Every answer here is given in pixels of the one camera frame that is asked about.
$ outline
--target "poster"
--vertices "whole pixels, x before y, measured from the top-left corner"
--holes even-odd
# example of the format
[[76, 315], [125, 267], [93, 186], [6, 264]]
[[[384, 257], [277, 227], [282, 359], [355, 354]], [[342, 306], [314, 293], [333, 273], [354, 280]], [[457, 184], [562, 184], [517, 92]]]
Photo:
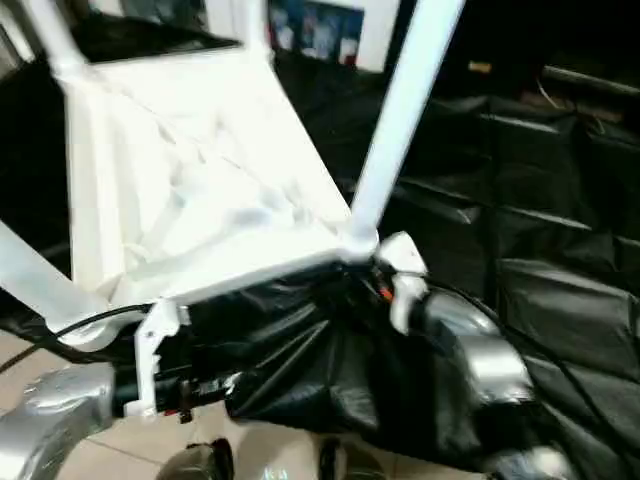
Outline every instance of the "poster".
[[313, 0], [276, 0], [270, 6], [275, 48], [356, 65], [365, 12]]

